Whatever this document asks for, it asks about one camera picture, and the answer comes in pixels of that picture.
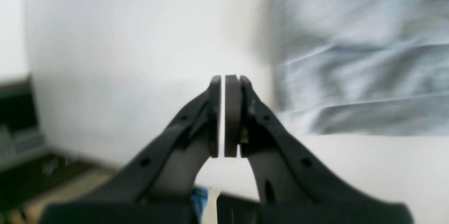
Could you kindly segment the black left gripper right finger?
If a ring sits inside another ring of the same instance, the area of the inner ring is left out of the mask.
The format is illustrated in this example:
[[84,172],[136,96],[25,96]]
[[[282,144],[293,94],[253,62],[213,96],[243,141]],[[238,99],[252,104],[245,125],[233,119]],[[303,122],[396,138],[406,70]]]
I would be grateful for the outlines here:
[[412,224],[406,205],[340,179],[279,122],[245,76],[225,77],[224,155],[247,158],[259,194],[257,224]]

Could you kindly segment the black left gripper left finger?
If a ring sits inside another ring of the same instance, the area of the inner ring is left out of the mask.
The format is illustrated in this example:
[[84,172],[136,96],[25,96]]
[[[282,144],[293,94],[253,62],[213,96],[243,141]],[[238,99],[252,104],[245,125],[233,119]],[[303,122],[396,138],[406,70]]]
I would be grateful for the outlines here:
[[218,157],[221,77],[186,104],[112,179],[45,208],[40,224],[199,224],[191,203],[204,163]]

